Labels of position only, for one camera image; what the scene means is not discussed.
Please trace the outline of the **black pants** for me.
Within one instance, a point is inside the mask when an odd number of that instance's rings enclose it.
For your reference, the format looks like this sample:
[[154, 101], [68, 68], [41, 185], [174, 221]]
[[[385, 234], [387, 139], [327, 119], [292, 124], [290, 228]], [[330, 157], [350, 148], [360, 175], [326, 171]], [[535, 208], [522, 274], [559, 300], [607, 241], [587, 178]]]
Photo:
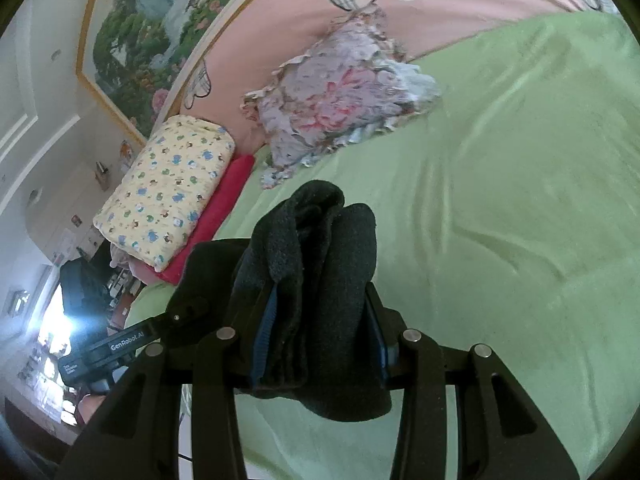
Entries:
[[375, 216], [313, 180], [277, 204], [249, 238], [196, 244], [169, 300], [174, 348], [221, 327], [239, 343], [239, 390], [287, 396], [336, 422], [366, 422], [392, 408], [381, 346], [366, 307], [376, 267]]

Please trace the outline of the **yellow patterned folded quilt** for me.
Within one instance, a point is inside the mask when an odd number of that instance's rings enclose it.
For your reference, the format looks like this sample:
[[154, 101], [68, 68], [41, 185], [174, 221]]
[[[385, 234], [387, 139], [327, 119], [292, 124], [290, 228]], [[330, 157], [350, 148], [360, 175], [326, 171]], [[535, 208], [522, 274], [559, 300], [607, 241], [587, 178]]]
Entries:
[[192, 116], [167, 119], [93, 218], [109, 242], [162, 272], [186, 246], [232, 161], [228, 130]]

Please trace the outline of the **light green bed sheet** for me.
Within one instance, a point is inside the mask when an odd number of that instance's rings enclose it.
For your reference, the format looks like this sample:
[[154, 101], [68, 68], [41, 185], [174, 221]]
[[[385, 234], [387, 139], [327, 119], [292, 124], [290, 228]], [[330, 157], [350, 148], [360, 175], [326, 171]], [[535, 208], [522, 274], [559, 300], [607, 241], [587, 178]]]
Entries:
[[639, 405], [639, 46], [554, 14], [424, 56], [424, 116], [298, 170], [253, 174], [221, 238], [320, 179], [376, 218], [374, 284], [440, 344], [484, 342], [590, 477]]

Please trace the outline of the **red folded blanket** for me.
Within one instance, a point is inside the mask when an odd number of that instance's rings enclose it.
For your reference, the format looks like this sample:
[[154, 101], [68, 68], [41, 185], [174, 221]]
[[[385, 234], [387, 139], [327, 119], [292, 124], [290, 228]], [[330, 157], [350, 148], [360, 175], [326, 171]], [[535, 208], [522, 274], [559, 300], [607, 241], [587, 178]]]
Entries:
[[152, 266], [129, 257], [128, 266], [132, 275], [145, 285], [153, 285], [160, 281], [177, 285], [193, 247], [198, 243], [211, 240], [227, 219], [252, 172], [254, 162], [253, 155], [242, 155], [230, 162], [186, 244], [170, 260], [165, 270], [157, 273]]

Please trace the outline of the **gold framed landscape painting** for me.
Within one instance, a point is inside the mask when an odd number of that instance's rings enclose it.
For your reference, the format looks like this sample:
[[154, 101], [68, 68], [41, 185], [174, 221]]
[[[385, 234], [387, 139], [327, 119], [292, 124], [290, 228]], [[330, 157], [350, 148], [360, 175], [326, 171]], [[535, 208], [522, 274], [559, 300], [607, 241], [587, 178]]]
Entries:
[[76, 74], [137, 144], [250, 0], [88, 0]]

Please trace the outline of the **pink quilt with plaid hearts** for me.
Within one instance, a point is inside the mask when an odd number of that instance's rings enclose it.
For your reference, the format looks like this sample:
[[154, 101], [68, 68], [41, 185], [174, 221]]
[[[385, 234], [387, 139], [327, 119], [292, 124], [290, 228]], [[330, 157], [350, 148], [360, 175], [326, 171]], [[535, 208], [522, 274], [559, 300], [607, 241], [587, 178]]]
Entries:
[[[414, 60], [463, 39], [537, 15], [617, 13], [613, 0], [359, 0], [386, 14], [386, 30]], [[246, 119], [247, 92], [268, 84], [281, 64], [302, 54], [346, 18], [346, 0], [253, 0], [214, 41], [184, 86], [180, 113], [226, 128], [240, 154], [253, 154], [265, 133]]]

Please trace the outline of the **floral ruffled pillow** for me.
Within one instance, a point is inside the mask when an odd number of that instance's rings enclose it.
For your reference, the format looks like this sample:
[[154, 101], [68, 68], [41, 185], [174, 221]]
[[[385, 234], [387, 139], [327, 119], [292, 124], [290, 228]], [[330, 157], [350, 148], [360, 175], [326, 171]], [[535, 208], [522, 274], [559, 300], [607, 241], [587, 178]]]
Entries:
[[407, 62], [401, 44], [387, 35], [379, 6], [340, 18], [326, 36], [274, 70], [264, 88], [243, 98], [243, 114], [264, 129], [270, 149], [262, 187], [274, 188], [323, 156], [394, 131], [439, 97], [436, 80]]

